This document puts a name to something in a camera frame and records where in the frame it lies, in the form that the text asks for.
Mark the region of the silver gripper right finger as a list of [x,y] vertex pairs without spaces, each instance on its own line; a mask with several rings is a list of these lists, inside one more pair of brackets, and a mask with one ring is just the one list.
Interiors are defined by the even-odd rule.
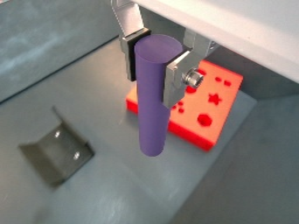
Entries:
[[183,53],[165,66],[162,105],[169,109],[184,97],[187,87],[197,88],[203,82],[199,63],[220,45],[187,29],[183,37]]

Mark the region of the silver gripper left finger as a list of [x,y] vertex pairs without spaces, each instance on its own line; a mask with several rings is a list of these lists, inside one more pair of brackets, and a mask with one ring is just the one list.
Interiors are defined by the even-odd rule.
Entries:
[[110,0],[112,10],[120,26],[118,35],[121,51],[125,55],[126,78],[136,80],[134,45],[138,39],[148,36],[150,31],[144,27],[138,5],[130,0]]

